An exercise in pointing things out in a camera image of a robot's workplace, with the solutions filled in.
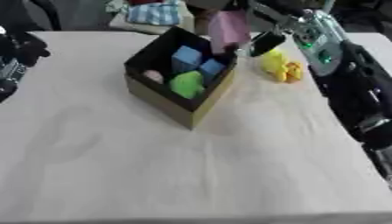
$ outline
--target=black box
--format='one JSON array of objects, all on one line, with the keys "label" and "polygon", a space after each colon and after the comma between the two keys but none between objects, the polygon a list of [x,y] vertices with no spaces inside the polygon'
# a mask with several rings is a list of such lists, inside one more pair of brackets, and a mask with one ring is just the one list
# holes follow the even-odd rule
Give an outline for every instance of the black box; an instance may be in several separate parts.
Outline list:
[{"label": "black box", "polygon": [[[181,46],[189,46],[202,52],[202,62],[214,58],[226,66],[226,69],[214,77],[202,94],[191,100],[172,92],[168,85],[176,75],[172,73],[172,55]],[[210,41],[189,31],[173,27],[125,62],[125,78],[132,94],[192,129],[231,85],[235,64],[235,55],[214,56]],[[146,70],[159,71],[164,76],[164,85],[145,77],[143,73]]]}]

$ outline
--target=pink block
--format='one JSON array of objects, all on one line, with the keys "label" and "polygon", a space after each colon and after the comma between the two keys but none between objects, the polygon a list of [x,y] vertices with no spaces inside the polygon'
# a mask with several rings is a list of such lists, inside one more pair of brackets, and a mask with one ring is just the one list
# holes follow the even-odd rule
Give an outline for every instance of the pink block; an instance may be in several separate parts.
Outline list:
[{"label": "pink block", "polygon": [[219,11],[208,26],[213,53],[224,53],[224,48],[232,44],[238,46],[250,41],[245,11]]}]

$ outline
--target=blue cube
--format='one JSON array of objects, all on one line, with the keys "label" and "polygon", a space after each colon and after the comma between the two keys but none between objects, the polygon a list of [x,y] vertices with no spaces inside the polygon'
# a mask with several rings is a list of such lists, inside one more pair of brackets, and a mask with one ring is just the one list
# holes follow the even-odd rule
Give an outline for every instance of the blue cube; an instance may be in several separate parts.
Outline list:
[{"label": "blue cube", "polygon": [[201,60],[201,52],[183,45],[171,56],[172,71],[175,74],[193,71],[200,65]]},{"label": "blue cube", "polygon": [[203,74],[205,84],[209,84],[224,68],[225,66],[215,59],[209,59],[200,66],[199,70]]}]

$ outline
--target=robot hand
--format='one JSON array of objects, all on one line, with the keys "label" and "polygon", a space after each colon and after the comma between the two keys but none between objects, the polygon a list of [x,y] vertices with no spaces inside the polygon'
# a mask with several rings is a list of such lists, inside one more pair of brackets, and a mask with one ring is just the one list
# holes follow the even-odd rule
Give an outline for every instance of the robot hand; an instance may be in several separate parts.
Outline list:
[{"label": "robot hand", "polygon": [[48,57],[44,41],[26,32],[6,33],[0,26],[0,102],[18,89],[27,67],[40,57]]}]

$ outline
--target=yellow rubber duck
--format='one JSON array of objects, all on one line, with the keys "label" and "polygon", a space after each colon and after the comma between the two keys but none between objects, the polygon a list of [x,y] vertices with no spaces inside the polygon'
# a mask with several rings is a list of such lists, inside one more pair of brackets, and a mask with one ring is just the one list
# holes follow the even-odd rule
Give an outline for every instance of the yellow rubber duck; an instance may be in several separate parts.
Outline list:
[{"label": "yellow rubber duck", "polygon": [[271,74],[278,82],[292,83],[303,77],[301,63],[289,61],[283,52],[272,49],[260,57],[262,70]]}]

